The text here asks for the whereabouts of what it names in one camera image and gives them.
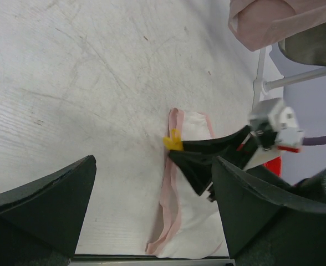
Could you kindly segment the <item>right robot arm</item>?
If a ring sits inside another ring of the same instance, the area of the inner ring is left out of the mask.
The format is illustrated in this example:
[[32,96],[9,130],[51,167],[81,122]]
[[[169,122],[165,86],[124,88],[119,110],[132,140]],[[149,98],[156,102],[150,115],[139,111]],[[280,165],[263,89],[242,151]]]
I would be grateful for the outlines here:
[[178,129],[172,129],[170,136],[164,138],[164,145],[169,151],[169,159],[181,170],[195,193],[201,196],[208,192],[207,199],[210,202],[216,200],[212,181],[212,160],[219,156],[260,180],[295,195],[326,203],[326,169],[292,186],[268,169],[265,166],[266,160],[262,160],[255,167],[247,166],[257,151],[271,154],[276,136],[270,126],[254,133],[251,127],[246,125],[234,134],[219,139],[183,141]]

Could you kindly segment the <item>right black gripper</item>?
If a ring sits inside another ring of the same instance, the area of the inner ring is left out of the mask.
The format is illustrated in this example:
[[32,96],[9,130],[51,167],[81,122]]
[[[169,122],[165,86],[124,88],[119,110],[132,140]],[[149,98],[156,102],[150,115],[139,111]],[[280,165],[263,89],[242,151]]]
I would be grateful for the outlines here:
[[212,164],[218,157],[246,171],[279,158],[274,146],[276,133],[251,131],[245,126],[239,131],[217,139],[183,141],[183,151],[170,150],[168,157],[181,170],[196,194],[208,191],[215,195],[212,184]]

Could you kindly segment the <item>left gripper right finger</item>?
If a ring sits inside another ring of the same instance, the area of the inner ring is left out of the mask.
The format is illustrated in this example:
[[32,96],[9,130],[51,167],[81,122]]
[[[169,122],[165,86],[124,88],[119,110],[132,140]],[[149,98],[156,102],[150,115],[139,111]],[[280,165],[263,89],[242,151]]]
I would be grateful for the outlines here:
[[326,203],[290,193],[223,158],[213,187],[236,265],[326,265]]

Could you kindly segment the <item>white pink-trimmed underwear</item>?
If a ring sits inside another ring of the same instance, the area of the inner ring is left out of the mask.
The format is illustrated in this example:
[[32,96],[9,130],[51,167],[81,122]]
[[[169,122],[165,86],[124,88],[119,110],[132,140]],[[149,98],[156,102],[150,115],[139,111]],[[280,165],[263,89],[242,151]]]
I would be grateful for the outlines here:
[[198,196],[168,158],[159,198],[159,212],[146,254],[158,258],[228,257],[216,202]]

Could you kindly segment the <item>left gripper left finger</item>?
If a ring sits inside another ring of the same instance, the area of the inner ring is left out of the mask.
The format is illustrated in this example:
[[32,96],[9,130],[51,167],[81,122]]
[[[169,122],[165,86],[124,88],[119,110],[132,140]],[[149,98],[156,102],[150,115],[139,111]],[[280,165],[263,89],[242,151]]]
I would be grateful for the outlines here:
[[89,155],[0,193],[0,265],[69,265],[95,176]]

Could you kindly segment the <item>yellow clothespin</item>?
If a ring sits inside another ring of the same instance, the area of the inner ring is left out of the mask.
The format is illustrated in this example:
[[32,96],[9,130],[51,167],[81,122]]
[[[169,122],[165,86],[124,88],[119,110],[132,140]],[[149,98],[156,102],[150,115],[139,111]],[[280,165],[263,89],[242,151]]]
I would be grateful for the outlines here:
[[181,140],[181,134],[178,129],[172,129],[170,135],[164,137],[163,139],[164,146],[167,150],[176,150],[183,151],[183,143]]

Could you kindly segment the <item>grey beige underwear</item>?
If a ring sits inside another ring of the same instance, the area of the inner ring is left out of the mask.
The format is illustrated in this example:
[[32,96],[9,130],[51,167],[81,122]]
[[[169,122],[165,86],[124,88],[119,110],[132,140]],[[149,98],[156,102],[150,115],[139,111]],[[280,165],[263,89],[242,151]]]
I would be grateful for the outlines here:
[[326,67],[326,23],[288,37],[278,47],[293,62]]

